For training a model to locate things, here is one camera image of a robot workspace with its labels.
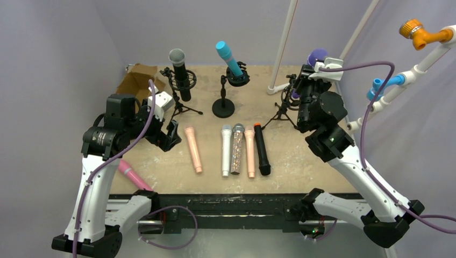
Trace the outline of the beige microphone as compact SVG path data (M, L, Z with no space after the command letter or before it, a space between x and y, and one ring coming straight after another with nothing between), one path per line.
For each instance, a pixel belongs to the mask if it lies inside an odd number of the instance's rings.
M255 178L254 127L246 126L244 135L246 139L247 174L248 178L253 179Z
M186 126L184 129L184 133L188 140L194 170L197 174L201 174L203 172L203 168L200 153L196 142L195 129L192 126Z

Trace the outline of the purple toy microphone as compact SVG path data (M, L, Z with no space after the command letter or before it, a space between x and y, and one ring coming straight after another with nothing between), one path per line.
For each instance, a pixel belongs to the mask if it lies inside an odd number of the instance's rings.
M318 60L323 61L326 56L328 56L327 50L325 50L323 48L316 48L308 55L306 66L310 66L310 67L314 68L316 62ZM291 98L293 100L297 100L297 99L299 99L300 95L296 92L297 86L294 86L294 85L293 85L293 91L291 94Z

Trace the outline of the black tripod microphone stand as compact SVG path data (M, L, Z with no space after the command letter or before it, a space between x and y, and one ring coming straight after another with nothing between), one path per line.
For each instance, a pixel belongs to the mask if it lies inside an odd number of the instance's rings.
M169 67L166 67L159 72L162 76L168 78L169 86L172 89L172 97L175 104L171 120L173 120L175 116L186 113L188 111L196 112L199 115L204 114L202 111L195 110L183 104L183 102L188 102L191 100L190 90L196 85L197 82L197 77L193 71L186 69L186 77L182 80L179 80L176 77L177 73L174 70L171 70Z

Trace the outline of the pink toy microphone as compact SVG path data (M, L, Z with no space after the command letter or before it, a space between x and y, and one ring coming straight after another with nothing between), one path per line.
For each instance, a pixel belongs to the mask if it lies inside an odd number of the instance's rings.
M139 190L153 190L125 160L120 160L118 170L121 174L127 177Z

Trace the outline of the brown cardboard box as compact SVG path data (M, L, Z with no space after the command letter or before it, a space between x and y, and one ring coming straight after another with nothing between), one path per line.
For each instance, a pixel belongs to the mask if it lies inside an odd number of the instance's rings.
M149 80L153 81L158 92L164 91L166 83L161 80L158 67L137 63L126 72L116 89L116 93L134 95L136 99L142 102L150 95Z

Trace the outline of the white toy microphone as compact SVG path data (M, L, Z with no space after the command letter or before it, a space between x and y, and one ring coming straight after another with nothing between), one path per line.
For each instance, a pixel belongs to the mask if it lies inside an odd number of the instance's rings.
M222 176L228 177L230 174L231 164L231 125L224 125L221 130L222 134Z

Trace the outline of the black round-base microphone stand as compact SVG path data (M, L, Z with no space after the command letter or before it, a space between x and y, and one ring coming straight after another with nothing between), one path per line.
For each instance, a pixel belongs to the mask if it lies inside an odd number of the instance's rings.
M238 61L237 65L241 70L241 75L236 76L231 71L231 69L227 67L225 75L222 75L220 77L220 98L214 101L212 105L212 113L218 118L228 118L232 116L235 111L235 105L233 101L226 98L225 84L228 82L233 87L242 87L250 81L250 76L247 72L246 64Z

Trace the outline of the silver rhinestone microphone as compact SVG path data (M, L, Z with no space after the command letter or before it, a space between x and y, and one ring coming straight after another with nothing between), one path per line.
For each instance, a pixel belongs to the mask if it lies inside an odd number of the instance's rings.
M242 124L235 124L233 128L233 139L232 139L232 158L231 158L231 169L230 173L238 175L240 173L240 163L242 155L243 136L245 128Z

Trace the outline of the black glitter microphone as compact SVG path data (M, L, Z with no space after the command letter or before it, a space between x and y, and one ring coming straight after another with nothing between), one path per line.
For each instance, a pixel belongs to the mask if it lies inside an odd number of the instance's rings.
M174 48L169 52L169 60L173 65L176 86L184 102L191 100L190 80L185 67L185 53L179 48Z

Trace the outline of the plain black microphone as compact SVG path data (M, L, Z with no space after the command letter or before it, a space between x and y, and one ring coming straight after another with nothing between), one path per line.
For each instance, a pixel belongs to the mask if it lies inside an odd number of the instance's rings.
M259 170L262 176L269 176L271 174L271 166L267 156L267 150L262 133L262 126L260 123L254 124L255 142L259 158Z

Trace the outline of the teal toy microphone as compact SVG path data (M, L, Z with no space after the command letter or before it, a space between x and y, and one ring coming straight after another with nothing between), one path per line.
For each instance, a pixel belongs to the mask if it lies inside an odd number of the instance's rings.
M220 58L222 58L229 69L232 71L234 76L241 76L243 74L241 68L237 64L237 61L233 57L231 48L224 41L219 41L216 43L216 51Z

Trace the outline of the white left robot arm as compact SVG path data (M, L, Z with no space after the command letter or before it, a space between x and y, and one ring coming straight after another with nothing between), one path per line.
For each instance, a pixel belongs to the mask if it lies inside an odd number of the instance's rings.
M178 123L162 131L164 113L172 98L158 93L139 101L131 94L113 94L83 135L82 174L74 211L64 233L52 240L52 249L74 256L115 257L123 235L140 218L159 207L158 194L140 188L113 215L106 215L113 178L123 155L140 139L171 150L180 143Z

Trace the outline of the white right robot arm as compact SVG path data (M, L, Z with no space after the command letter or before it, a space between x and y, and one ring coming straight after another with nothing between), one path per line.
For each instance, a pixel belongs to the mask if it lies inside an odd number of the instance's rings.
M415 215L424 211L418 200L395 191L375 169L362 166L360 149L339 126L347 115L342 97L330 91L331 82L318 78L313 67L304 64L290 83L300 96L296 128L309 132L306 142L314 155L342 174L361 194L364 203L312 189L295 212L301 220L329 216L363 230L375 244L389 248L408 231Z

